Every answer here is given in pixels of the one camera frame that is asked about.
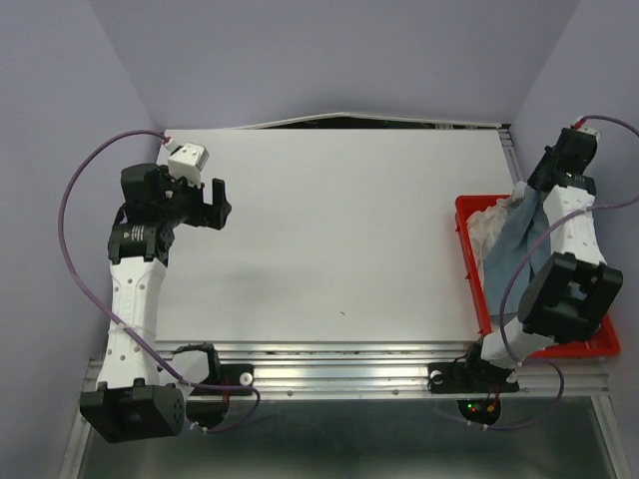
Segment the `light blue denim skirt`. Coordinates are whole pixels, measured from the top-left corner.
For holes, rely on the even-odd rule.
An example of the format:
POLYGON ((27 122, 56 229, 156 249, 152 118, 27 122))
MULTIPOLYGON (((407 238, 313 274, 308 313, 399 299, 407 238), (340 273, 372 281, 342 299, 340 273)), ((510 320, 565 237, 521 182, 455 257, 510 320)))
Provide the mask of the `light blue denim skirt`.
MULTIPOLYGON (((483 292, 490 321, 498 322, 500 303, 516 267, 540 236, 549 228, 542 206, 542 196, 526 183, 515 185, 510 196, 521 199, 510 211, 498 239, 484 258, 483 292)), ((504 316, 509 321, 516 313, 523 293, 550 256, 550 241, 539 246, 517 276, 505 304, 504 316)))

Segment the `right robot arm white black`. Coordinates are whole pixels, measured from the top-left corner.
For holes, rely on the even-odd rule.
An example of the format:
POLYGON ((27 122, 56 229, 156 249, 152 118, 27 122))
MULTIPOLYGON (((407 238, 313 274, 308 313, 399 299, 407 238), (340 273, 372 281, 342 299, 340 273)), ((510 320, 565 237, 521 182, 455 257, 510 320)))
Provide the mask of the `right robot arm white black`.
POLYGON ((526 182, 473 216, 482 292, 498 324, 460 363, 465 386, 481 389, 540 350, 589 340, 618 294, 623 274, 599 249, 596 187, 585 174, 598 140, 585 126, 562 129, 526 182))

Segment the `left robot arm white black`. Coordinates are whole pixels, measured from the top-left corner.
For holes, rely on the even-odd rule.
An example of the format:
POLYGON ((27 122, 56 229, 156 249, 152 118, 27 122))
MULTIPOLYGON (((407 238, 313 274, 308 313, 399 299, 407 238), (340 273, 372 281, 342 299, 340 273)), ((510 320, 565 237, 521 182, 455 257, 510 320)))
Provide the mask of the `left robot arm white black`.
POLYGON ((226 185, 203 185, 171 176, 168 167, 140 164, 121 173, 124 202, 108 241, 112 312, 107 351, 96 388, 80 398, 80 412, 109 443, 178 435, 186 416, 188 386, 151 353, 157 338, 160 292, 169 250, 180 225, 221 230, 232 210, 226 185))

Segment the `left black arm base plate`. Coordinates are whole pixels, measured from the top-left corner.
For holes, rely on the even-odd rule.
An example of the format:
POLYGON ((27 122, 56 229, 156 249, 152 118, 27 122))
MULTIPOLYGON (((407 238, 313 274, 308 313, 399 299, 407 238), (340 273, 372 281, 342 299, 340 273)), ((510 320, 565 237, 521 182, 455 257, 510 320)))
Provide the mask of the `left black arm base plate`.
POLYGON ((191 388, 190 395, 225 398, 252 395, 249 387, 254 382, 255 367, 250 363, 222 364, 218 351, 210 342, 179 347, 173 351, 171 363, 191 382, 232 387, 231 390, 191 388))

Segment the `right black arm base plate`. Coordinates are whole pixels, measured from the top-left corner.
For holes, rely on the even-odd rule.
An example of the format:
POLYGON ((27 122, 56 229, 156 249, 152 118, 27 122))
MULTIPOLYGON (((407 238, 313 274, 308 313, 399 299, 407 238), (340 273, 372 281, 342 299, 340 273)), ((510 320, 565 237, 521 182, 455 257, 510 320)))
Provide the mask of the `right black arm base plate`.
POLYGON ((507 378, 512 370, 486 362, 432 362, 428 364, 427 388, 434 394, 514 393, 520 390, 517 380, 507 378))

